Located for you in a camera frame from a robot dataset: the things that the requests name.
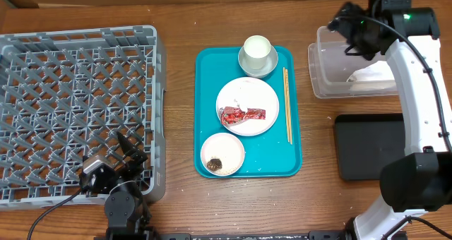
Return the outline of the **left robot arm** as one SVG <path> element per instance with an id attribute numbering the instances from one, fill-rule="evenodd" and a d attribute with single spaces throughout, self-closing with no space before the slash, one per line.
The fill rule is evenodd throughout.
<path id="1" fill-rule="evenodd" d="M 108 195 L 104 204 L 108 220 L 106 239 L 152 240 L 155 234 L 148 225 L 151 214 L 136 182 L 148 156 L 122 133 L 116 132 L 116 135 L 127 161 L 116 169 L 99 155 L 84 159 L 80 175 L 81 190 Z"/>

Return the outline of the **grey ceramic bowl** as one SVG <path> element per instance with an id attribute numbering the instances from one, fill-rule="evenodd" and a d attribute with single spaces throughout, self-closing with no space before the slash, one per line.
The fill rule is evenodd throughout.
<path id="1" fill-rule="evenodd" d="M 266 62 L 264 66 L 260 69 L 252 69 L 248 66 L 248 63 L 246 62 L 246 53 L 244 51 L 244 48 L 242 47 L 239 50 L 238 55 L 238 62 L 240 67 L 242 68 L 243 72 L 245 72 L 246 75 L 252 77 L 252 78 L 265 78 L 268 76 L 278 65 L 278 53 L 275 50 L 274 46 L 270 47 L 270 53 L 266 57 Z"/>

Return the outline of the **red snack wrapper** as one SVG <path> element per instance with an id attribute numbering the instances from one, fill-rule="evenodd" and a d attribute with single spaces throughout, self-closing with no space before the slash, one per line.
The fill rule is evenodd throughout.
<path id="1" fill-rule="evenodd" d="M 247 109 L 241 110 L 239 107 L 220 108 L 220 122 L 222 125 L 240 124 L 250 119 L 266 119 L 266 111 L 264 109 Z"/>

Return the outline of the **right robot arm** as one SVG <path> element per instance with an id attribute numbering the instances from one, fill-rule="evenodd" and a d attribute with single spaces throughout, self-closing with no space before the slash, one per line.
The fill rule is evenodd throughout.
<path id="1" fill-rule="evenodd" d="M 348 56 L 386 58 L 405 124 L 405 156 L 382 169 L 381 194 L 339 239 L 404 238 L 402 228 L 451 203 L 451 106 L 440 63 L 440 29 L 431 8 L 411 0 L 347 2 L 328 24 Z"/>

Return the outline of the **large white tissue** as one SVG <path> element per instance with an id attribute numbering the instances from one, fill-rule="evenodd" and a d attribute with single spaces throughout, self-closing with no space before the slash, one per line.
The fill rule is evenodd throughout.
<path id="1" fill-rule="evenodd" d="M 368 67 L 354 71 L 347 82 L 373 82 L 394 80 L 390 66 L 385 61 L 377 61 Z"/>

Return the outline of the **small torn white tissue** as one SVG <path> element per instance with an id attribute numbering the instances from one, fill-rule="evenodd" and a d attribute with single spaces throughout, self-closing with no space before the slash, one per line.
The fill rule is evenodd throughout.
<path id="1" fill-rule="evenodd" d="M 236 106 L 243 112 L 248 112 L 248 101 L 247 99 L 234 99 Z"/>

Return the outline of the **white paper cup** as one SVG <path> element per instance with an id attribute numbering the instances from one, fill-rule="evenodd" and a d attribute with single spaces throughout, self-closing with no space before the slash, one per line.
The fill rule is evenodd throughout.
<path id="1" fill-rule="evenodd" d="M 271 44 L 264 36 L 252 35 L 244 42 L 243 49 L 248 66 L 252 69 L 260 69 L 266 65 Z"/>

